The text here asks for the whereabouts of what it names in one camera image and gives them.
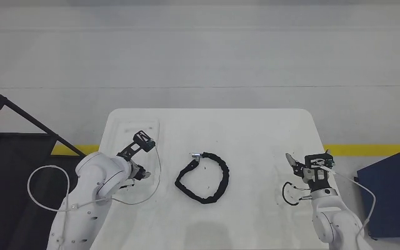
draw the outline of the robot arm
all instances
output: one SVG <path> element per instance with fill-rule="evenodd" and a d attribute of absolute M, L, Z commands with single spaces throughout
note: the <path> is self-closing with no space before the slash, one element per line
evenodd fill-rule
<path fill-rule="evenodd" d="M 141 180 L 150 176 L 131 158 L 141 149 L 150 151 L 155 142 L 143 131 L 135 134 L 133 139 L 134 142 L 116 157 L 94 152 L 76 166 L 77 186 L 64 198 L 60 207 L 60 210 L 70 210 L 57 212 L 48 250 L 89 249 L 104 224 L 113 201 L 111 196 L 127 179 Z M 134 144 L 139 148 L 133 150 Z"/>
<path fill-rule="evenodd" d="M 328 170 L 334 166 L 333 157 L 325 152 L 305 157 L 305 164 L 286 154 L 293 173 L 307 183 L 311 195 L 312 223 L 318 238 L 334 250 L 372 250 L 364 239 L 363 224 L 344 203 L 328 182 Z"/>

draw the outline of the table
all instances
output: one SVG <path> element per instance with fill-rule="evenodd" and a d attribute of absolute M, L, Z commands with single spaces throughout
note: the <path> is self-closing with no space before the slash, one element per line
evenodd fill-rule
<path fill-rule="evenodd" d="M 311 203 L 287 205 L 286 181 L 305 186 L 285 158 L 304 162 L 323 152 L 314 121 L 303 109 L 117 109 L 107 120 L 100 151 L 115 155 L 140 128 L 154 137 L 161 158 L 161 183 L 145 203 L 114 202 L 92 249 L 327 249 L 311 222 Z M 214 204 L 187 197 L 174 181 L 189 153 L 215 153 L 230 169 L 229 186 Z M 145 198 L 155 189 L 155 151 L 134 160 L 153 173 L 119 198 Z M 202 197 L 214 194 L 222 172 L 202 159 L 182 183 Z M 334 178 L 329 182 L 337 189 Z"/>

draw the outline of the black floor mat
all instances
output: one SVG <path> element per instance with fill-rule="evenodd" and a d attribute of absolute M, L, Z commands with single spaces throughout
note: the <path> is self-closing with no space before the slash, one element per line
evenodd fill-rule
<path fill-rule="evenodd" d="M 0 133 L 0 249 L 45 249 L 55 212 L 34 204 L 26 191 L 29 175 L 38 167 L 57 165 L 67 171 L 71 189 L 76 186 L 75 167 L 81 156 L 50 156 L 56 138 L 48 134 Z M 66 178 L 57 169 L 43 169 L 31 180 L 34 197 L 58 208 L 65 197 Z"/>

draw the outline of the white wire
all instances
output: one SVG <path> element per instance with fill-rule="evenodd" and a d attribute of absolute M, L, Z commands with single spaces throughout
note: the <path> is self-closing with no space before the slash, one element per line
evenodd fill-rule
<path fill-rule="evenodd" d="M 113 199 L 113 200 L 115 200 L 115 201 L 117 201 L 117 202 L 119 202 L 119 203 L 123 203 L 123 204 L 125 204 L 125 205 L 133 206 L 133 205 L 141 204 L 141 203 L 143 203 L 143 202 L 145 202 L 145 201 L 148 201 L 150 198 L 152 198 L 152 196 L 156 193 L 156 191 L 157 191 L 157 189 L 158 189 L 158 186 L 160 185 L 160 181 L 161 181 L 161 171 L 162 171 L 162 170 L 161 170 L 160 155 L 158 154 L 157 147 L 156 147 L 156 152 L 157 152 L 157 158 L 158 158 L 158 164 L 159 164 L 158 166 L 160 167 L 160 174 L 159 174 L 159 176 L 158 176 L 158 183 L 157 183 L 157 186 L 156 186 L 156 189 L 154 190 L 154 192 L 153 192 L 148 198 L 144 199 L 143 201 L 139 201 L 139 202 L 135 202 L 135 203 L 127 203 L 127 202 L 118 200 L 118 199 L 116 199 L 116 198 L 111 198 L 111 199 Z"/>
<path fill-rule="evenodd" d="M 365 189 L 368 193 L 370 193 L 370 194 L 372 195 L 373 200 L 372 200 L 372 207 L 371 207 L 371 210 L 369 211 L 369 214 L 368 214 L 367 218 L 365 219 L 364 223 L 362 224 L 361 229 L 358 231 L 358 233 L 357 233 L 357 235 L 356 235 L 356 239 L 357 239 L 358 236 L 360 235 L 361 231 L 363 231 L 363 229 L 365 228 L 365 226 L 367 226 L 367 224 L 368 224 L 368 222 L 369 222 L 369 219 L 370 219 L 371 216 L 373 215 L 374 208 L 375 208 L 375 203 L 376 203 L 375 194 L 374 194 L 373 192 L 371 192 L 368 188 L 366 188 L 366 187 L 364 187 L 363 185 L 359 184 L 358 182 L 353 181 L 352 179 L 350 179 L 350 178 L 348 178 L 348 177 L 346 177 L 346 176 L 343 176 L 342 174 L 339 174 L 338 172 L 335 172 L 335 171 L 333 171 L 332 169 L 329 169 L 329 168 L 326 167 L 326 166 L 320 165 L 320 168 L 323 169 L 323 170 L 326 170 L 326 171 L 328 171 L 328 172 L 331 172 L 331 173 L 333 173 L 333 174 L 337 174 L 337 175 L 341 176 L 342 178 L 348 179 L 349 181 L 351 181 L 352 183 L 354 183 L 354 184 L 356 184 L 356 185 L 362 187 L 363 189 Z"/>
<path fill-rule="evenodd" d="M 113 198 L 113 197 L 112 197 L 111 199 L 113 199 L 113 200 L 115 200 L 115 201 L 117 201 L 117 202 L 119 202 L 119 203 L 123 203 L 123 204 L 132 206 L 132 205 L 141 204 L 141 203 L 143 203 L 143 202 L 145 202 L 145 201 L 148 201 L 150 198 L 152 198 L 152 196 L 156 193 L 156 191 L 157 191 L 157 189 L 158 189 L 158 187 L 159 187 L 159 185 L 160 185 L 160 182 L 161 182 L 161 161 L 160 161 L 160 156 L 159 156 L 159 154 L 158 154 L 157 147 L 155 147 L 155 148 L 156 148 L 158 163 L 159 163 L 159 167 L 160 167 L 160 174 L 159 174 L 159 176 L 158 176 L 158 183 L 157 183 L 157 187 L 156 187 L 156 189 L 154 190 L 154 192 L 153 192 L 148 198 L 146 198 L 145 200 L 140 201 L 140 202 L 135 202 L 135 203 L 127 203 L 127 202 L 118 200 L 118 199 Z M 56 169 L 58 169 L 58 170 L 61 170 L 61 171 L 65 174 L 65 176 L 67 177 L 67 192 L 66 192 L 66 196 L 65 196 L 65 197 L 66 197 L 66 208 L 68 208 L 68 194 L 69 194 L 69 187 L 70 187 L 69 176 L 68 176 L 68 173 L 67 173 L 65 170 L 63 170 L 61 167 L 57 167 L 57 166 L 54 166 L 54 165 L 39 167 L 39 168 L 35 169 L 35 170 L 31 173 L 31 175 L 29 176 L 29 178 L 28 178 L 28 180 L 27 180 L 27 184 L 26 184 L 26 189 L 27 189 L 27 193 L 29 194 L 29 197 L 32 199 L 32 201 L 33 201 L 34 203 L 36 203 L 36 205 L 38 205 L 38 206 L 41 207 L 41 208 L 47 209 L 47 210 L 49 210 L 49 211 L 53 211 L 53 212 L 69 212 L 69 211 L 71 211 L 71 210 L 74 210 L 74 209 L 72 209 L 72 208 L 68 208 L 68 209 L 54 209 L 54 208 L 51 208 L 51 207 L 47 207 L 47 206 L 45 206 L 45 205 L 39 203 L 39 202 L 33 197 L 32 192 L 31 192 L 31 188 L 30 188 L 32 176 L 33 176 L 36 172 L 38 172 L 40 169 L 44 169 L 44 168 L 56 168 Z M 86 206 L 86 205 L 88 205 L 88 204 L 96 203 L 96 202 L 98 202 L 98 201 L 104 201 L 104 200 L 107 200 L 107 199 L 109 199 L 109 198 L 97 199 L 97 200 L 89 201 L 89 202 L 86 202 L 86 203 L 83 203 L 83 204 L 77 204 L 76 206 L 77 206 L 77 208 L 80 208 L 80 207 Z"/>

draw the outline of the yellow floor stripe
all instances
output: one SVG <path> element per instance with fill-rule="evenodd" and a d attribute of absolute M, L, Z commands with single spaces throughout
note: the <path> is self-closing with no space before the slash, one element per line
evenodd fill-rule
<path fill-rule="evenodd" d="M 75 145 L 80 151 L 84 154 L 91 154 L 93 152 L 99 151 L 99 145 Z M 51 154 L 58 156 L 75 156 L 74 151 L 70 150 L 68 147 L 64 145 L 55 145 Z"/>
<path fill-rule="evenodd" d="M 398 144 L 327 144 L 333 156 L 392 156 L 400 153 Z"/>
<path fill-rule="evenodd" d="M 75 145 L 85 154 L 99 150 L 99 145 Z M 392 156 L 400 153 L 400 144 L 327 144 L 325 150 L 329 149 L 333 156 Z M 51 154 L 73 156 L 76 155 L 64 145 L 56 145 Z"/>

